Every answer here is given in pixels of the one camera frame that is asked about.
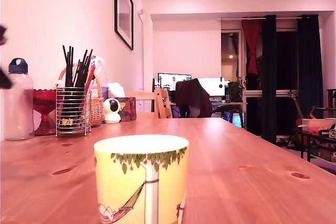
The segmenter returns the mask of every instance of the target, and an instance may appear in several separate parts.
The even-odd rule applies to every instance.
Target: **hammock illustration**
[[[119,208],[119,211],[116,212],[113,216],[113,220],[111,221],[109,217],[100,214],[100,220],[102,224],[112,224],[118,220],[120,220],[122,217],[124,217],[130,210],[133,209],[136,201],[138,200],[138,197],[140,196],[140,193],[143,189],[143,186],[146,184],[144,182],[132,195],[132,197],[123,205],[121,208]]]

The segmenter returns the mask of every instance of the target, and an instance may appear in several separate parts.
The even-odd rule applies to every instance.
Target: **picture frame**
[[[132,0],[114,0],[114,31],[133,50],[134,15]]]

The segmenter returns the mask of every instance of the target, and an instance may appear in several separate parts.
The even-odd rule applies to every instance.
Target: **wood knot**
[[[291,173],[291,176],[295,178],[303,178],[303,179],[310,179],[309,176],[302,174],[302,173]]]
[[[71,146],[71,145],[73,145],[73,144],[71,144],[71,143],[62,144],[62,146],[64,146],[64,147],[69,147],[69,146]]]
[[[249,166],[248,165],[238,165],[237,167],[239,169],[247,169]]]
[[[58,170],[57,172],[54,172],[53,175],[60,175],[60,174],[64,174],[64,173],[68,173],[69,171],[71,171],[72,169],[74,169],[75,166],[66,168],[66,169],[62,169],[62,170]]]

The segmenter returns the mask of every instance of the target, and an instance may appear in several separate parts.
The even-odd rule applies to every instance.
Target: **water bottle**
[[[108,94],[108,74],[107,74],[107,68],[105,65],[105,61],[96,56],[95,52],[93,52],[93,55],[91,57],[91,65],[94,64],[96,69],[94,70],[94,74],[98,76],[99,82],[101,85],[104,101],[109,97]],[[92,89],[97,89],[96,83],[92,86]]]
[[[5,139],[29,139],[34,137],[33,80],[28,75],[28,64],[22,58],[13,59],[8,69],[13,87],[4,93]]]

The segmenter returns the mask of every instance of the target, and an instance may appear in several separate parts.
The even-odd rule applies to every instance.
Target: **white container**
[[[308,131],[309,127],[327,127],[330,129],[330,127],[336,122],[336,119],[330,118],[330,119],[302,119],[302,124],[304,127],[302,127],[303,131]]]
[[[25,140],[34,137],[33,80],[28,75],[28,64],[24,59],[15,58],[9,64],[11,89],[4,92],[5,139]]]

